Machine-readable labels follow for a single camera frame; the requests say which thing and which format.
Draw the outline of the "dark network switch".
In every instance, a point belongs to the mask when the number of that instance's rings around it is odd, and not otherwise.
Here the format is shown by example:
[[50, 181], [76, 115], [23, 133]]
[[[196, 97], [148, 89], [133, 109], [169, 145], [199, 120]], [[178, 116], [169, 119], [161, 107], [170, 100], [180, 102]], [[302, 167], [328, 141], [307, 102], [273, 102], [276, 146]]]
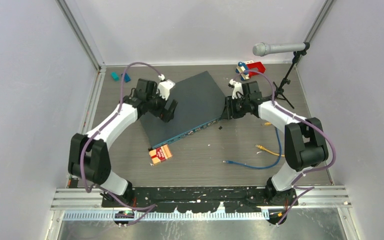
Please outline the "dark network switch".
[[151, 113], [140, 117], [150, 147], [171, 144], [216, 123], [225, 107], [225, 94], [208, 71], [175, 84], [167, 105], [177, 101], [174, 117], [164, 123]]

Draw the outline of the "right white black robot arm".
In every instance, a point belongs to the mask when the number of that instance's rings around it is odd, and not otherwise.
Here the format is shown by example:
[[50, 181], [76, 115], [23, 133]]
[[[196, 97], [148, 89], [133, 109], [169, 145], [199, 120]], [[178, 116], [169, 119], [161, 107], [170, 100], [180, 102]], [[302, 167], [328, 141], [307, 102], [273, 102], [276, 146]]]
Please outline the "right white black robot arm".
[[271, 205], [279, 205], [291, 196], [297, 177], [328, 159], [328, 148], [322, 136], [321, 122], [313, 117], [304, 119], [280, 106], [275, 100], [263, 97], [257, 82], [240, 83], [231, 79], [232, 95], [225, 98], [223, 120], [239, 119], [250, 113], [270, 122], [284, 134], [285, 163], [270, 177], [264, 197]]

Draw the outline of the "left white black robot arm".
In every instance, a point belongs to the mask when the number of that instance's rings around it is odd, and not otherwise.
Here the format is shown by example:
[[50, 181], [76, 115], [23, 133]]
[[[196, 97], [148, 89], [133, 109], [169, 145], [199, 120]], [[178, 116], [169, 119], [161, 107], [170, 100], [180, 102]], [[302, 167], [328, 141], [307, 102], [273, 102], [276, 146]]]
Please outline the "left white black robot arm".
[[129, 190], [132, 184], [112, 170], [109, 149], [127, 127], [146, 113], [165, 123], [172, 120], [178, 102], [172, 100], [168, 108], [166, 104], [175, 85], [171, 80], [156, 83], [140, 78], [103, 122], [86, 134], [76, 133], [71, 138], [68, 172], [112, 192], [116, 203], [128, 207], [134, 199]]

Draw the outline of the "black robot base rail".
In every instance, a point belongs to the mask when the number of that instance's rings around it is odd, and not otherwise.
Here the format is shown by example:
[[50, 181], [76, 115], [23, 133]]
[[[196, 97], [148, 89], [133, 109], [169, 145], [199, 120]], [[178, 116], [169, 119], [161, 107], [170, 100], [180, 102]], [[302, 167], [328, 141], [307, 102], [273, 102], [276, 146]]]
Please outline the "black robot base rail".
[[261, 207], [286, 210], [297, 205], [294, 189], [274, 193], [258, 186], [135, 187], [119, 197], [140, 212], [151, 207], [153, 213], [214, 213], [223, 207], [226, 213], [256, 213]]

